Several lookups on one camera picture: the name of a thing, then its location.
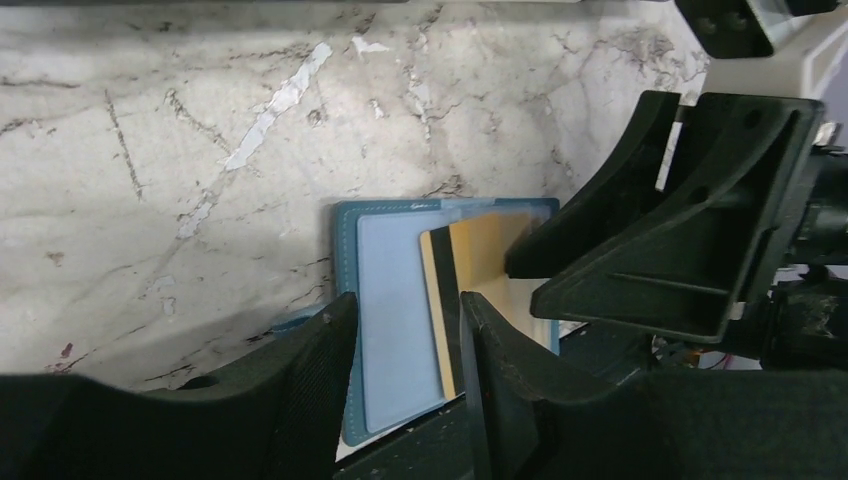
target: metal screw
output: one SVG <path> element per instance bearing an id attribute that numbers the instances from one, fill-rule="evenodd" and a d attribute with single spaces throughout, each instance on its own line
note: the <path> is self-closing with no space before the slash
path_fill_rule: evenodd
<path id="1" fill-rule="evenodd" d="M 704 35 L 712 35 L 718 31 L 715 22 L 707 17 L 699 18 L 696 23 L 698 24 L 698 30 Z"/>
<path id="2" fill-rule="evenodd" d="M 742 32 L 748 28 L 748 19 L 739 12 L 730 12 L 725 15 L 724 23 L 734 32 Z"/>

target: black magnetic stripe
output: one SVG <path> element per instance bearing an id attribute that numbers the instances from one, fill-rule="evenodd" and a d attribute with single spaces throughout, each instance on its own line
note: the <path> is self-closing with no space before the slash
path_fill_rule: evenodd
<path id="1" fill-rule="evenodd" d="M 445 337 L 448 341 L 451 377 L 457 395 L 465 391 L 462 377 L 462 356 L 459 346 L 459 286 L 456 280 L 456 264 L 453 259 L 453 245 L 450 227 L 430 232 L 433 244 L 433 263 L 436 266 L 436 283 L 442 303 L 442 317 L 445 320 Z"/>

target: black plastic bracket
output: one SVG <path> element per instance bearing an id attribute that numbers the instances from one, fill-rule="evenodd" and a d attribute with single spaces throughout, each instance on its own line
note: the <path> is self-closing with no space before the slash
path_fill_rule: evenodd
<path id="1" fill-rule="evenodd" d="M 330 478 L 357 319 L 344 294 L 188 389 L 0 377 L 0 477 Z"/>
<path id="2" fill-rule="evenodd" d="M 463 293 L 477 479 L 839 477 L 848 374 L 670 369 L 620 387 L 571 368 Z"/>
<path id="3" fill-rule="evenodd" d="M 669 95 L 643 95 L 595 178 L 509 253 L 510 276 L 553 275 L 534 293 L 533 315 L 715 343 L 736 304 L 767 291 L 816 182 L 807 160 L 824 106 L 702 95 L 657 198 L 647 189 L 662 142 L 648 132 L 670 130 Z"/>

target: black mechanical part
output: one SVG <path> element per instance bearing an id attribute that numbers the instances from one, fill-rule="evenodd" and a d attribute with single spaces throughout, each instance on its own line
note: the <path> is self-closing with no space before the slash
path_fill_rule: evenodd
<path id="1" fill-rule="evenodd" d="M 560 358 L 613 385 L 657 366 L 652 335 L 608 323 L 593 323 L 560 340 Z"/>
<path id="2" fill-rule="evenodd" d="M 512 278 L 550 278 L 662 202 L 657 174 L 680 95 L 642 94 L 636 110 L 600 170 L 533 235 L 506 256 Z"/>
<path id="3" fill-rule="evenodd" d="M 804 220 L 787 253 L 786 263 L 848 264 L 848 156 L 816 149 L 810 158 L 817 168 L 815 187 Z"/>
<path id="4" fill-rule="evenodd" d="M 358 324 L 344 294 L 188 389 L 0 377 L 0 477 L 330 478 Z"/>
<path id="5" fill-rule="evenodd" d="M 561 358 L 578 370 L 619 384 L 647 370 L 650 345 L 645 340 L 645 334 L 633 329 L 586 325 L 560 340 Z M 463 395 L 341 460 L 333 478 L 475 478 L 469 439 Z"/>
<path id="6" fill-rule="evenodd" d="M 482 295 L 464 293 L 462 308 L 475 478 L 848 473 L 846 373 L 672 369 L 613 387 L 527 339 Z"/>
<path id="7" fill-rule="evenodd" d="M 763 368 L 848 370 L 848 280 L 813 267 L 779 284 L 767 321 Z"/>
<path id="8" fill-rule="evenodd" d="M 796 17 L 832 12 L 845 3 L 845 0 L 786 0 L 786 6 Z"/>
<path id="9" fill-rule="evenodd" d="M 658 95 L 664 94 L 643 96 L 637 112 L 646 108 L 643 102 L 660 101 Z M 625 197 L 627 190 L 645 192 L 647 180 L 629 175 L 633 164 L 659 172 L 656 152 L 619 157 L 656 142 L 642 149 L 620 144 L 598 182 L 593 178 L 510 252 L 507 273 L 544 278 L 552 269 L 540 266 L 569 260 L 534 292 L 531 311 L 540 318 L 606 321 L 690 342 L 720 341 L 737 303 L 768 291 L 798 231 L 819 171 L 807 159 L 823 113 L 812 100 L 702 95 L 686 115 L 660 201 L 650 194 L 649 201 L 632 202 L 655 208 L 630 216 L 620 232 L 608 229 L 580 242 L 593 232 L 587 224 L 610 218 L 599 208 L 602 201 Z M 652 130 L 667 131 L 673 119 L 666 114 L 655 122 Z M 628 131 L 635 128 L 631 123 Z M 625 135 L 622 143 L 633 138 Z M 628 173 L 616 185 L 622 191 L 613 194 L 606 179 L 618 172 Z M 562 240 L 569 235 L 574 239 Z"/>
<path id="10" fill-rule="evenodd" d="M 714 58 L 762 58 L 774 45 L 748 0 L 675 0 L 689 28 Z"/>

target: marble countertop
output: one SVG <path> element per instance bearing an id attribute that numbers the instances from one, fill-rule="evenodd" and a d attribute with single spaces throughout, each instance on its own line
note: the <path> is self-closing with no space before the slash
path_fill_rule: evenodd
<path id="1" fill-rule="evenodd" d="M 177 387 L 330 298 L 333 203 L 566 201 L 706 62 L 671 3 L 5 9 L 0 368 Z"/>

